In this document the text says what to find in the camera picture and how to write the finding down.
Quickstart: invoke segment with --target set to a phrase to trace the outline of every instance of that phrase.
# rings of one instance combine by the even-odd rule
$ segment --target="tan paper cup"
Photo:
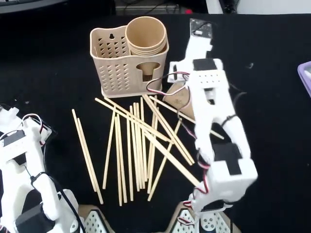
[[[133,19],[125,29],[125,38],[130,50],[136,54],[142,52],[150,56],[159,53],[165,46],[166,37],[163,23],[148,16]]]

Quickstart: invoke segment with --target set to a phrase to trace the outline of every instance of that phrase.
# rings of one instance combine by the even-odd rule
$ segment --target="black wire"
[[[144,13],[144,15],[149,14],[150,12],[152,12],[154,9],[156,9],[157,7],[164,5],[165,3],[167,3],[168,0],[163,1],[162,3],[157,4],[154,8],[152,8],[151,10],[147,11],[146,13]]]
[[[230,219],[230,233],[233,233],[233,221]]]
[[[78,221],[78,224],[79,224],[79,226],[80,226],[81,229],[82,229],[82,232],[83,232],[83,233],[86,233],[86,230],[84,229],[83,223],[82,223],[82,221],[81,221],[81,219],[80,219],[80,217],[79,217],[77,211],[75,210],[75,208],[73,207],[72,203],[70,202],[70,200],[69,200],[68,197],[66,196],[66,194],[65,194],[65,192],[64,192],[64,190],[63,190],[63,188],[62,188],[62,186],[59,184],[59,182],[58,182],[56,179],[54,179],[52,176],[49,176],[46,172],[42,171],[42,172],[40,172],[39,174],[37,174],[36,176],[30,176],[30,180],[31,180],[31,183],[30,183],[30,184],[32,185],[32,187],[34,187],[34,186],[33,186],[33,183],[34,183],[41,175],[43,175],[43,174],[47,175],[47,176],[53,181],[53,183],[55,184],[56,190],[59,190],[59,192],[62,194],[63,198],[64,198],[65,201],[67,202],[68,206],[69,206],[70,209],[72,210],[73,214],[75,215],[75,217],[76,217],[76,219],[77,219],[77,221]]]

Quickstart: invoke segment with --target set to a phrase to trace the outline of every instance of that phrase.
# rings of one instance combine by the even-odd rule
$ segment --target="chopstick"
[[[118,120],[118,137],[119,137],[119,147],[120,147],[120,169],[121,169],[121,181],[122,181],[122,190],[123,190],[123,201],[127,203],[127,194],[126,194],[126,183],[125,183],[125,172],[124,172],[124,162],[123,162],[123,148],[122,148],[122,134],[121,134],[121,124],[120,116],[117,114]]]
[[[120,168],[120,146],[119,146],[119,124],[118,118],[115,117],[115,133],[116,133],[116,154],[117,154],[117,176],[118,176],[118,193],[119,206],[122,206],[122,187],[121,187],[121,168]]]
[[[179,120],[178,123],[177,123],[177,125],[176,125],[176,127],[175,127],[175,130],[174,130],[175,134],[177,134],[180,125],[181,125],[181,121]],[[168,152],[171,151],[172,145],[173,145],[173,144],[170,143],[169,146],[167,147],[167,151],[168,151]],[[167,158],[164,156],[164,158],[163,158],[163,160],[162,160],[162,163],[161,163],[161,166],[160,166],[160,168],[159,168],[159,171],[158,171],[157,174],[156,174],[154,184],[152,185],[151,192],[150,192],[150,194],[149,194],[149,196],[148,196],[148,201],[151,200],[153,194],[155,193],[155,189],[156,189],[157,183],[159,182],[159,179],[160,179],[160,176],[161,176],[161,174],[162,174],[163,168],[164,168],[164,166],[165,166],[166,160],[167,160]]]
[[[91,157],[89,155],[89,151],[88,151],[88,148],[87,148],[86,139],[85,139],[85,136],[84,136],[84,133],[83,133],[83,129],[82,129],[82,125],[81,125],[80,119],[77,118],[77,120],[78,120],[78,125],[79,125],[79,129],[80,129],[81,136],[82,136],[82,141],[83,141],[83,144],[84,144],[84,147],[85,147],[85,150],[86,150],[86,155],[87,155],[87,158],[88,158],[88,161],[89,161],[89,165],[90,165],[90,168],[91,168],[91,171],[92,171],[92,174],[93,174],[93,179],[94,179],[94,184],[95,184],[96,192],[97,192],[97,195],[98,195],[98,199],[99,199],[100,204],[102,205],[104,203],[103,197],[102,197],[102,193],[101,193],[101,190],[100,190],[98,182],[97,182],[97,178],[96,178],[96,175],[95,175],[95,171],[94,171],[94,167],[93,167],[93,164],[92,164]]]
[[[130,113],[133,114],[133,106],[132,105],[130,106]],[[135,132],[135,127],[136,127],[136,124],[134,124],[134,122],[131,121],[136,189],[139,192],[139,189],[140,189],[140,182],[139,182],[140,181],[140,173],[139,173],[138,162],[137,162],[137,148],[136,148],[136,132]]]
[[[105,168],[104,168],[103,189],[106,189],[106,184],[107,184],[109,157],[110,157],[112,134],[113,134],[114,123],[115,123],[115,115],[116,115],[116,112],[113,111],[112,117],[111,117],[111,123],[110,123],[110,132],[109,132],[109,139],[108,139],[107,153],[106,153],[106,162],[105,162]]]
[[[132,174],[132,154],[131,154],[131,132],[130,132],[130,121],[126,119],[126,132],[127,132],[127,159],[128,159],[128,176],[130,184],[130,200],[134,200],[133,191],[133,174]]]
[[[178,150],[180,151],[180,153],[183,155],[183,157],[185,158],[185,160],[188,162],[189,165],[194,164],[194,160],[191,157],[190,153],[188,152],[188,150],[185,148],[185,146],[182,144],[182,142],[180,141],[180,139],[177,137],[177,135],[174,133],[173,129],[170,127],[170,125],[168,124],[168,122],[166,121],[166,119],[164,118],[164,116],[160,113],[159,110],[157,110],[157,108],[155,107],[155,105],[151,102],[150,98],[147,95],[143,95],[144,100],[146,101],[146,103],[148,104],[148,106],[150,107],[150,109],[153,111],[153,113],[156,114],[159,122],[161,123],[161,125],[163,126],[164,130],[166,131],[166,133],[171,137],[173,143],[176,144],[176,147],[178,148]]]
[[[130,112],[126,111],[124,108],[122,108],[121,106],[116,104],[114,101],[112,101],[112,100],[110,100],[108,98],[105,98],[105,100],[108,101],[109,103],[113,104],[114,107],[117,107],[117,108],[121,109],[123,112],[121,112],[118,109],[114,109],[111,105],[105,103],[104,101],[102,101],[102,100],[100,100],[98,98],[95,98],[95,101],[97,101],[98,103],[100,103],[103,106],[111,109],[112,111],[115,111],[120,116],[122,116],[124,118],[128,118],[130,121],[133,121],[134,123],[139,124],[141,128],[145,128],[145,130],[150,131],[152,134],[155,134],[158,138],[162,139],[163,141],[171,142],[171,140],[168,139],[166,136],[164,136],[163,134],[161,134],[158,131],[155,131],[150,125],[148,125],[147,123],[143,122],[141,119],[137,118],[136,116],[134,116]]]
[[[91,167],[89,165],[88,157],[86,155],[86,149],[84,147],[84,143],[83,143],[83,140],[82,140],[82,136],[81,136],[80,127],[79,127],[79,124],[78,124],[77,115],[76,115],[76,112],[75,112],[74,109],[72,109],[71,111],[72,111],[72,116],[73,116],[73,119],[74,119],[75,126],[77,128],[77,133],[79,135],[79,140],[80,140],[80,143],[81,143],[81,148],[82,148],[82,151],[83,151],[83,156],[84,156],[84,159],[86,161],[86,167],[87,167],[88,175],[89,175],[89,178],[91,179],[93,190],[94,190],[94,192],[96,192],[95,182],[94,182],[94,179],[93,179],[93,174],[92,174]]]
[[[164,102],[154,98],[153,96],[149,96],[149,98],[152,99],[154,102],[162,105],[163,107],[166,107],[167,109],[171,110],[172,112],[177,113],[176,109],[174,109],[171,106],[167,105],[166,103],[164,103]],[[185,114],[183,114],[181,112],[179,113],[179,115],[182,116],[184,119],[186,119],[186,120],[188,120],[188,121],[190,121],[190,122],[195,124],[195,120],[191,119],[189,116],[187,116],[187,115],[185,115]],[[214,136],[220,138],[220,139],[224,139],[223,136],[221,136],[219,133],[215,132],[214,130],[211,130],[210,133],[213,134]]]

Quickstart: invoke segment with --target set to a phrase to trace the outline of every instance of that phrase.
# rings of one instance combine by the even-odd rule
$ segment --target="cable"
[[[165,92],[162,92],[162,91],[158,91],[158,90],[154,90],[154,89],[150,89],[148,86],[153,83],[153,82],[156,82],[158,80],[162,80],[170,75],[174,75],[174,74],[183,74],[183,75],[189,75],[189,73],[187,72],[182,72],[182,71],[177,71],[177,72],[173,72],[173,73],[170,73],[170,74],[166,74],[160,78],[157,78],[157,79],[153,79],[151,81],[149,81],[146,85],[146,90],[149,91],[149,92],[153,92],[153,93],[157,93],[157,94],[160,94],[160,95],[164,95],[164,96],[173,96],[175,95],[176,93],[180,92],[182,89],[184,89],[186,87],[186,83],[181,87],[179,88],[178,90],[174,91],[173,93],[170,93],[170,94],[167,94]]]
[[[230,233],[233,233],[233,221],[230,219]]]
[[[70,200],[69,200],[68,197],[66,196],[66,194],[65,194],[65,192],[64,192],[64,190],[63,190],[63,188],[61,187],[61,185],[59,184],[59,182],[58,182],[56,179],[54,179],[52,176],[49,176],[46,172],[42,171],[42,172],[40,172],[39,174],[37,174],[36,176],[31,176],[31,175],[30,175],[30,180],[31,180],[31,183],[30,183],[30,184],[32,185],[32,187],[34,187],[34,186],[33,186],[33,183],[34,183],[41,175],[43,175],[43,174],[47,175],[47,176],[53,181],[56,190],[57,190],[57,189],[59,190],[59,192],[62,194],[63,198],[64,198],[65,201],[67,202],[68,206],[69,206],[70,209],[72,210],[73,214],[75,215],[75,217],[76,217],[76,219],[77,219],[77,221],[78,221],[78,224],[79,224],[80,228],[82,229],[82,232],[83,232],[83,233],[86,233],[86,231],[85,231],[85,229],[84,229],[84,226],[83,226],[83,223],[82,223],[82,221],[81,221],[81,219],[80,219],[80,217],[79,217],[77,211],[76,211],[75,208],[73,207],[72,203],[70,202]]]
[[[159,7],[160,5],[163,5],[165,3],[167,3],[168,0],[163,1],[162,3],[157,4],[154,8],[150,9],[149,11],[147,11],[146,13],[144,13],[144,15],[149,14],[150,12],[152,12],[155,8]]]

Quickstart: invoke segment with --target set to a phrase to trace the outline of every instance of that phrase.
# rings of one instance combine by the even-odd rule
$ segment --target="black tablecloth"
[[[243,232],[297,232],[305,228],[311,184],[311,100],[297,66],[311,60],[311,33],[303,26],[311,16],[159,16],[169,36],[167,64],[184,57],[190,17],[212,22],[212,56],[222,59],[228,80],[247,92],[236,110],[259,176],[230,215]],[[111,120],[110,110],[94,101],[101,93],[89,55],[89,32],[95,27],[118,27],[130,19],[76,16],[54,24],[38,21],[22,26],[8,22],[11,27],[0,35],[0,102],[25,113],[38,113],[58,132],[47,149],[48,171],[74,192],[80,204],[99,202],[92,191],[71,109],[81,118],[100,186]],[[128,108],[138,100],[122,98],[116,102]],[[162,111],[174,127],[175,114]],[[150,122],[151,113],[146,116]],[[183,129],[179,136],[195,155],[192,138]],[[201,179],[197,165],[189,167],[176,149],[172,152]],[[151,202],[147,202],[146,192],[140,191],[135,192],[134,202],[119,207],[114,155],[113,144],[104,205],[100,206],[112,228],[116,232],[165,230],[176,205],[192,191],[191,183],[167,163]],[[162,157],[156,153],[155,171]]]

